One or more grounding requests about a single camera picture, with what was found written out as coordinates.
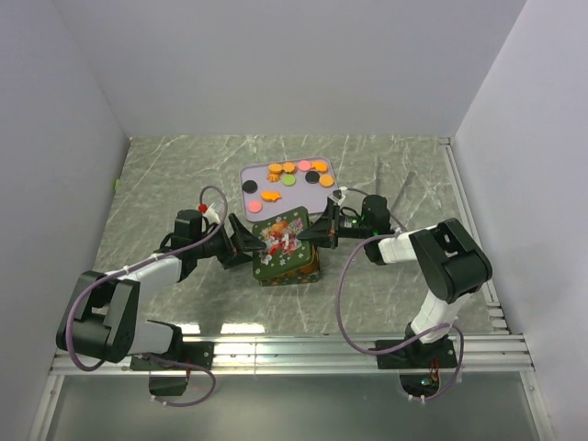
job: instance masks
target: black game piece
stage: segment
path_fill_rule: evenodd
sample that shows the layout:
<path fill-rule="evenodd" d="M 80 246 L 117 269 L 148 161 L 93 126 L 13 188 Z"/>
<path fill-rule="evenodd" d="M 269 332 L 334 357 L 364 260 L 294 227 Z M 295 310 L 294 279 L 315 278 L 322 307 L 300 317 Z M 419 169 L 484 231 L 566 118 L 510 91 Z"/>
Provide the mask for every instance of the black game piece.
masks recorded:
<path fill-rule="evenodd" d="M 304 176 L 304 179 L 306 179 L 306 182 L 308 182 L 309 184 L 316 184 L 317 182 L 319 182 L 320 178 L 321 175 L 319 175 L 319 172 L 315 172 L 314 170 L 309 171 Z"/>
<path fill-rule="evenodd" d="M 252 181 L 252 180 L 245 181 L 245 182 L 243 182 L 243 185 L 241 186 L 241 189 L 245 193 L 249 193 L 250 195 L 252 195 L 254 192 L 257 191 L 257 183 L 255 181 Z"/>

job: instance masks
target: gray marble table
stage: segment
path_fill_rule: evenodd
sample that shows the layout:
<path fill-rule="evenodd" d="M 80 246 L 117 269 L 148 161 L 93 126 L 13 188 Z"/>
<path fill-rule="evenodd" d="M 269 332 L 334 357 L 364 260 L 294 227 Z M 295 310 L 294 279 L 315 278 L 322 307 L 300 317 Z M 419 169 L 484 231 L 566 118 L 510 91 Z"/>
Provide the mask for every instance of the gray marble table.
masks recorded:
<path fill-rule="evenodd" d="M 135 138 L 100 245 L 96 270 L 134 263 L 157 248 L 175 214 L 195 208 L 206 184 L 221 187 L 243 223 L 239 172 L 248 164 L 300 157 L 329 158 L 341 186 L 378 192 L 396 201 L 409 229 L 458 217 L 442 149 L 433 137 L 397 136 L 179 136 Z M 214 193 L 207 195 L 214 200 Z M 361 199 L 350 196 L 350 205 Z M 165 288 L 140 310 L 141 319 L 181 324 L 202 334 L 335 333 L 334 294 L 353 241 L 321 250 L 323 278 L 316 284 L 261 288 L 250 266 L 223 271 L 201 261 L 184 282 Z M 352 265 L 343 315 L 355 333 L 403 332 L 418 312 L 426 285 L 416 263 L 373 266 L 364 255 Z M 492 330 L 480 294 L 460 314 L 466 332 Z"/>

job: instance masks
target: pink game piece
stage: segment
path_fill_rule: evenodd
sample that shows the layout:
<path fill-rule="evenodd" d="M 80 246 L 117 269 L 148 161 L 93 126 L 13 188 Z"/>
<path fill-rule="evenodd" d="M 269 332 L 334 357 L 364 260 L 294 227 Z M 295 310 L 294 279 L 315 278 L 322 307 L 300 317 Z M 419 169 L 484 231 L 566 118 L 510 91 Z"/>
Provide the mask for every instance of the pink game piece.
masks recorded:
<path fill-rule="evenodd" d="M 252 200 L 251 202 L 249 202 L 249 211 L 251 211 L 252 213 L 258 213 L 259 211 L 261 211 L 261 208 L 263 207 L 263 204 L 258 201 L 258 200 Z"/>
<path fill-rule="evenodd" d="M 298 169 L 301 172 L 308 172 L 311 169 L 311 167 L 312 167 L 311 162 L 307 161 L 306 159 L 302 160 L 298 163 Z"/>

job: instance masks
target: purple tray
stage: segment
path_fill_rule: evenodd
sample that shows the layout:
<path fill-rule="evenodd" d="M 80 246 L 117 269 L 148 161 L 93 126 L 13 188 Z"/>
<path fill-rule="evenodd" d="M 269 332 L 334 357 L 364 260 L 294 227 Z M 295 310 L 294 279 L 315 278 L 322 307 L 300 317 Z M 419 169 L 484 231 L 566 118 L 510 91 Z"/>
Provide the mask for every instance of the purple tray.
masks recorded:
<path fill-rule="evenodd" d="M 310 162 L 323 161 L 327 164 L 329 169 L 326 173 L 321 173 L 321 175 L 331 175 L 333 178 L 335 178 L 331 161 L 322 156 L 292 159 L 287 161 L 276 161 L 276 164 L 283 164 L 287 162 L 298 164 L 298 162 L 304 159 Z M 270 164 L 273 163 L 249 165 L 241 170 L 241 185 L 243 185 L 243 182 L 248 180 L 253 180 L 257 183 L 257 191 L 255 191 L 255 193 L 250 195 L 244 191 L 241 191 L 243 194 L 243 208 L 245 212 L 245 218 L 248 221 L 265 221 L 266 219 L 273 218 L 278 214 L 300 206 L 306 207 L 310 214 L 322 213 L 327 204 L 327 196 L 329 196 L 338 188 L 336 178 L 334 185 L 329 188 L 325 188 L 319 183 L 309 184 L 304 178 L 307 172 L 301 172 L 300 170 L 297 170 L 297 172 L 294 174 L 294 176 L 296 176 L 296 184 L 294 184 L 292 187 L 285 186 L 282 184 L 281 180 L 277 182 L 269 182 L 267 180 L 267 175 L 269 174 L 267 166 Z M 265 202 L 261 199 L 261 194 L 264 191 L 279 191 L 279 193 L 282 195 L 282 199 L 279 199 L 276 202 Z M 252 213 L 247 208 L 249 202 L 252 200 L 259 200 L 264 205 L 260 212 Z"/>

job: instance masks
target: white wall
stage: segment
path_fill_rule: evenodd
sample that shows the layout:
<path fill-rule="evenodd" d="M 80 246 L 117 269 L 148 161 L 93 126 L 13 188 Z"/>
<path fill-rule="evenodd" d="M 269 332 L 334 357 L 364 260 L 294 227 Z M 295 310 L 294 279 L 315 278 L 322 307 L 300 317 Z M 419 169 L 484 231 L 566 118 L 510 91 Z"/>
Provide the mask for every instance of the white wall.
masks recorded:
<path fill-rule="evenodd" d="M 588 3 L 528 0 L 456 155 L 561 440 L 588 433 Z"/>
<path fill-rule="evenodd" d="M 455 134 L 525 0 L 54 0 L 131 135 Z"/>
<path fill-rule="evenodd" d="M 0 41 L 0 437 L 21 440 L 127 140 L 50 1 L 0 2 Z"/>

